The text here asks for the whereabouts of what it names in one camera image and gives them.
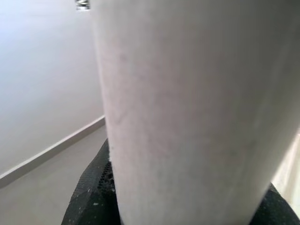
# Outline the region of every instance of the white wall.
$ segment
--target white wall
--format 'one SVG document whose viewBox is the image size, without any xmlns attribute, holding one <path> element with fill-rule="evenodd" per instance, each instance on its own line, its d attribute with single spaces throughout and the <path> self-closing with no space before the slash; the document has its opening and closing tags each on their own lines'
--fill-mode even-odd
<svg viewBox="0 0 300 225">
<path fill-rule="evenodd" d="M 95 58 L 74 0 L 1 1 L 0 174 L 103 115 Z"/>
</svg>

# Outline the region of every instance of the black object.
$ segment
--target black object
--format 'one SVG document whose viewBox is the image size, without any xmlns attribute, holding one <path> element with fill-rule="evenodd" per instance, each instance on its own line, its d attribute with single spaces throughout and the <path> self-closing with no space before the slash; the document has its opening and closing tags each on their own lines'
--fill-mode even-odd
<svg viewBox="0 0 300 225">
<path fill-rule="evenodd" d="M 61 225 L 120 225 L 109 146 L 106 140 L 81 175 Z M 273 185 L 250 225 L 300 225 L 288 203 Z"/>
</svg>

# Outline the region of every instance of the white baseboard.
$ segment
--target white baseboard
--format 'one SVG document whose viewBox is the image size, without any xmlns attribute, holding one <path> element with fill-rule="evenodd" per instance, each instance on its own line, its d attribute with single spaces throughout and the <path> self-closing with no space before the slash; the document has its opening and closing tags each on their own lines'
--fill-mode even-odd
<svg viewBox="0 0 300 225">
<path fill-rule="evenodd" d="M 68 148 L 77 141 L 83 139 L 85 136 L 91 134 L 95 130 L 105 125 L 105 116 L 94 120 L 90 124 L 82 127 L 81 129 L 75 131 L 69 136 L 63 138 L 59 142 L 50 146 L 49 148 L 43 150 L 42 152 L 34 155 L 33 157 L 25 160 L 24 162 L 18 164 L 17 166 L 11 168 L 5 173 L 0 175 L 0 188 L 3 188 L 13 182 L 14 180 L 22 177 L 31 170 L 35 169 L 45 161 L 51 159 L 53 156 L 62 152 L 64 149 Z"/>
</svg>

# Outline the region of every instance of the white cylindrical object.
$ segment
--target white cylindrical object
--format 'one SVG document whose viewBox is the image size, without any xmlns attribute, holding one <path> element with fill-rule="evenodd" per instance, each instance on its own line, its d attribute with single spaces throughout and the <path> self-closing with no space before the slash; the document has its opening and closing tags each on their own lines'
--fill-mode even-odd
<svg viewBox="0 0 300 225">
<path fill-rule="evenodd" d="M 91 8 L 124 225 L 248 224 L 299 124 L 299 1 Z"/>
</svg>

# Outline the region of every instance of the gray floor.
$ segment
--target gray floor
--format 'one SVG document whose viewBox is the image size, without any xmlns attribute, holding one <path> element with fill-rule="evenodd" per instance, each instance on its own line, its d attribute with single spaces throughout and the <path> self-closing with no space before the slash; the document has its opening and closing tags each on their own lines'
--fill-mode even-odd
<svg viewBox="0 0 300 225">
<path fill-rule="evenodd" d="M 80 175 L 106 139 L 100 128 L 0 190 L 0 225 L 60 225 Z"/>
</svg>

